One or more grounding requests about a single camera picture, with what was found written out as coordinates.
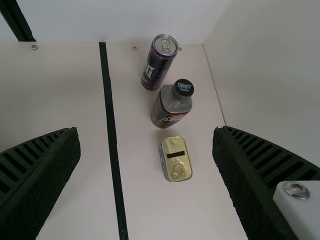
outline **black stripe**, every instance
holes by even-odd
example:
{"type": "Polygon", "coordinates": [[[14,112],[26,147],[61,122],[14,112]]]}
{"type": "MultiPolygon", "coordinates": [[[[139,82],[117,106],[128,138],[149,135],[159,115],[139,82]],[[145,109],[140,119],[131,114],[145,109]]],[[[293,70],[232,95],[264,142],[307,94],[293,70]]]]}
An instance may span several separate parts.
{"type": "Polygon", "coordinates": [[[124,195],[122,192],[120,167],[117,150],[117,133],[114,106],[112,102],[111,80],[109,75],[107,47],[105,42],[99,42],[100,60],[102,70],[102,80],[104,89],[104,101],[106,111],[106,128],[109,143],[110,165],[112,172],[113,191],[115,199],[115,209],[118,220],[118,230],[120,240],[128,240],[128,229],[126,221],[124,195]]]}
{"type": "Polygon", "coordinates": [[[36,41],[16,0],[0,0],[0,12],[18,41],[36,41]]]}
{"type": "Polygon", "coordinates": [[[180,157],[180,156],[183,156],[183,155],[185,155],[185,151],[177,151],[177,152],[174,152],[174,153],[167,154],[166,158],[167,159],[171,159],[171,158],[180,157]]]}

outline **white shelf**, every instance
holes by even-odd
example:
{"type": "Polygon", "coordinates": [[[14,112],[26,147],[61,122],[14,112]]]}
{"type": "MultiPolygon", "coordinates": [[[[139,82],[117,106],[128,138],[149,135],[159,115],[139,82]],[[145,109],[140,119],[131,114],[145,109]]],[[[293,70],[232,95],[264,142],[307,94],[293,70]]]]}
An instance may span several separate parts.
{"type": "Polygon", "coordinates": [[[191,112],[168,129],[158,129],[150,120],[158,90],[148,91],[140,83],[149,47],[107,45],[129,239],[247,239],[212,157],[213,131],[224,120],[203,46],[181,45],[166,76],[164,84],[186,78],[195,89],[191,112]],[[185,139],[190,180],[164,178],[158,146],[169,136],[185,139]]]}
{"type": "Polygon", "coordinates": [[[81,158],[37,240],[117,240],[99,44],[0,42],[0,152],[77,127],[81,158]]]}

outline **screw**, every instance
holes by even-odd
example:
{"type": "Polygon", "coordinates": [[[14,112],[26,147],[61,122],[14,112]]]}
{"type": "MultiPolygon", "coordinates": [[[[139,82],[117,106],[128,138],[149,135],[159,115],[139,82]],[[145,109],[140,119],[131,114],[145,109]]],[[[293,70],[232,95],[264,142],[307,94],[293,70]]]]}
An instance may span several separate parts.
{"type": "Polygon", "coordinates": [[[310,197],[309,190],[296,181],[286,181],[283,184],[283,189],[287,194],[296,199],[306,200],[310,197]]]}

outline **can pull tab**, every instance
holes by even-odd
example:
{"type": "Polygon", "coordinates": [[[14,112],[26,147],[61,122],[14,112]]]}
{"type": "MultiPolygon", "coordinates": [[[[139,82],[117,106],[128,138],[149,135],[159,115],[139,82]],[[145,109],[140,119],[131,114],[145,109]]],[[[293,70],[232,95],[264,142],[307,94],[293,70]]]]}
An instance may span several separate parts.
{"type": "Polygon", "coordinates": [[[180,165],[174,165],[171,173],[171,177],[173,180],[177,180],[184,172],[184,168],[180,165]]]}
{"type": "Polygon", "coordinates": [[[170,52],[170,42],[167,40],[167,39],[163,39],[161,40],[161,43],[162,43],[162,48],[164,51],[166,52],[170,52]]]}

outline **bottle cap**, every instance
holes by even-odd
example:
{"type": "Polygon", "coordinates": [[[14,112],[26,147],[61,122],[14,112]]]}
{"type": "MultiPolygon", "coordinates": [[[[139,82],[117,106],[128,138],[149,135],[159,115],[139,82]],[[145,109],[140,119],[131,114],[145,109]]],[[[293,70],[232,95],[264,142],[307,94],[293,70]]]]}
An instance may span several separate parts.
{"type": "Polygon", "coordinates": [[[194,94],[194,85],[187,79],[179,79],[171,88],[172,95],[180,102],[188,101],[194,94]]]}

